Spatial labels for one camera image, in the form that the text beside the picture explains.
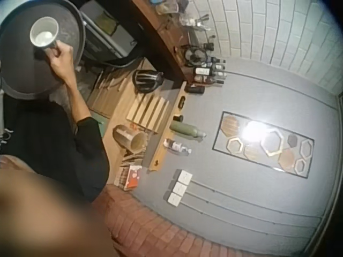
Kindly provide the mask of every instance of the round tray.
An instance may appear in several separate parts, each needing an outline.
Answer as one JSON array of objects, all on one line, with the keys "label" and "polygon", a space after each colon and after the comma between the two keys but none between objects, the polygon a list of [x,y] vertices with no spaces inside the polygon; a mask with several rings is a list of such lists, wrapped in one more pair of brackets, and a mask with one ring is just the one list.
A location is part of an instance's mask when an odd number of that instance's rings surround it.
[{"label": "round tray", "polygon": [[29,1],[12,11],[0,27],[0,61],[8,95],[23,100],[46,97],[63,82],[51,70],[46,54],[35,48],[29,32],[36,20],[50,16],[59,23],[58,40],[74,48],[78,65],[85,46],[85,27],[79,11],[65,0]]}]

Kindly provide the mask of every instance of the red brick floor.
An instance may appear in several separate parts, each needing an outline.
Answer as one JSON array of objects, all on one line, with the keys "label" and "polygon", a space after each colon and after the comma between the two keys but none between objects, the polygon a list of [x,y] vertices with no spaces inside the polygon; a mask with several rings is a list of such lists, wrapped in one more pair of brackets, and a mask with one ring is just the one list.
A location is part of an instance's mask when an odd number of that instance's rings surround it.
[{"label": "red brick floor", "polygon": [[189,233],[114,185],[107,185],[93,206],[102,215],[112,237],[134,256],[262,257]]}]

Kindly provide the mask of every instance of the white mug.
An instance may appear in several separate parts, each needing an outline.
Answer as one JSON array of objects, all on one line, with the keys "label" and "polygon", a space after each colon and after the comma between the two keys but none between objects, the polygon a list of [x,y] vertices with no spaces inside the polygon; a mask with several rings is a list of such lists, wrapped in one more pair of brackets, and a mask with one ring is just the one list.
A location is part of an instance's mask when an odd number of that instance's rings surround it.
[{"label": "white mug", "polygon": [[31,27],[31,43],[38,48],[50,48],[55,46],[59,32],[57,20],[52,17],[43,17],[37,20]]}]

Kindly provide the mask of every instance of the hand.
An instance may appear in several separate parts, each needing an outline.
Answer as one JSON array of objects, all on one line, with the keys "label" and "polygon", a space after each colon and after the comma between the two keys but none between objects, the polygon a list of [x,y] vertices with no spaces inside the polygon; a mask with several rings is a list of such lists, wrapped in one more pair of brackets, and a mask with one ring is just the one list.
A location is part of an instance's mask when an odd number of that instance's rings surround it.
[{"label": "hand", "polygon": [[60,40],[56,41],[56,49],[46,49],[52,70],[64,80],[68,87],[76,85],[74,71],[73,48]]}]

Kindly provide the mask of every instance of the light switch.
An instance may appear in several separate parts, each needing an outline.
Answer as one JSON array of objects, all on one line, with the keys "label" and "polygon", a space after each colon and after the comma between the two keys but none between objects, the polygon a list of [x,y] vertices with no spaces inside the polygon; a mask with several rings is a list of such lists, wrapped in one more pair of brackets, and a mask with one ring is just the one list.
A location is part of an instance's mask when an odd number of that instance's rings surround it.
[{"label": "light switch", "polygon": [[181,184],[180,182],[176,182],[174,188],[173,188],[173,192],[175,194],[178,194],[179,196],[183,196],[184,192],[186,192],[187,186]]},{"label": "light switch", "polygon": [[182,184],[189,185],[192,177],[193,175],[191,173],[188,173],[187,171],[182,170],[177,180],[181,182]]},{"label": "light switch", "polygon": [[168,198],[168,202],[171,204],[171,205],[174,205],[175,207],[178,206],[178,204],[180,203],[181,201],[181,196],[175,194],[175,193],[171,193],[169,198]]}]

